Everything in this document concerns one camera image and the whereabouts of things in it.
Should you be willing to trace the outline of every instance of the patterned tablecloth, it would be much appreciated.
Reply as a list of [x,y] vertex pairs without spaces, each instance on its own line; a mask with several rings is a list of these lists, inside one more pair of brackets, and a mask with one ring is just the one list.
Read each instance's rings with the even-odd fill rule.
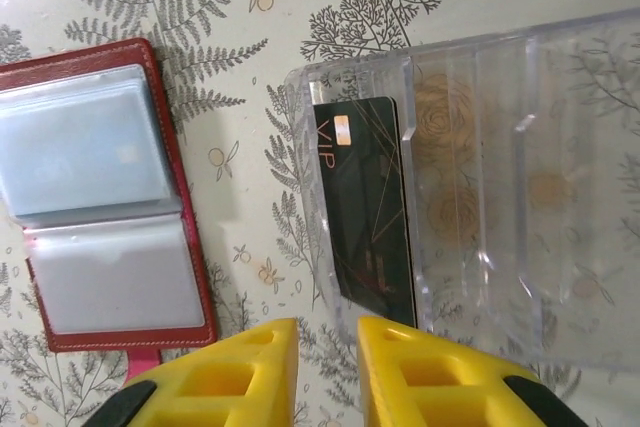
[[[362,422],[355,351],[337,338],[311,276],[281,87],[286,74],[310,61],[638,6],[640,0],[0,0],[0,63],[139,35],[154,42],[223,335],[298,317],[295,425],[350,427]],[[47,350],[20,229],[3,218],[0,425],[80,425],[122,384],[126,354]],[[484,317],[454,290],[439,302],[438,330],[482,347]],[[532,367],[590,425],[640,422],[639,378]]]

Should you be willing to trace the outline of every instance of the clear acrylic organizer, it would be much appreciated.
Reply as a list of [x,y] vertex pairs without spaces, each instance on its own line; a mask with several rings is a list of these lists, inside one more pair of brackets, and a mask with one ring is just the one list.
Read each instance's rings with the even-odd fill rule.
[[455,284],[532,358],[639,370],[640,10],[338,60],[288,101],[315,279],[345,337],[313,105],[388,96],[418,327]]

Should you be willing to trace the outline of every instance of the black vip card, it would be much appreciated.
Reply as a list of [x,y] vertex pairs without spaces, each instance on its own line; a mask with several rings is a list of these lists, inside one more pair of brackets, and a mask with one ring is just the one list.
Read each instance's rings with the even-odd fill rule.
[[376,314],[415,327],[395,101],[377,97],[314,109],[340,291]]

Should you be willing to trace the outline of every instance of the clear plastic sleeve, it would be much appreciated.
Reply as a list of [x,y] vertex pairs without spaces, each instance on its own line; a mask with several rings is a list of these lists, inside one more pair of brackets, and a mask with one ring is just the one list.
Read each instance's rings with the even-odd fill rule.
[[388,96],[419,327],[443,285],[540,359],[640,368],[640,11],[292,72],[314,278],[345,337],[313,105]]
[[56,334],[204,324],[180,214],[27,229],[25,237]]
[[0,193],[31,227],[175,211],[156,131],[139,65],[5,90]]

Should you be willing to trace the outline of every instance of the card holder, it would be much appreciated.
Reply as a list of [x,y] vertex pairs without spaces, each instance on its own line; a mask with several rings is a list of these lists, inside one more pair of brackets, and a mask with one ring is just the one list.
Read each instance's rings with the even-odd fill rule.
[[188,185],[144,39],[0,67],[0,194],[24,228],[52,351],[215,341]]

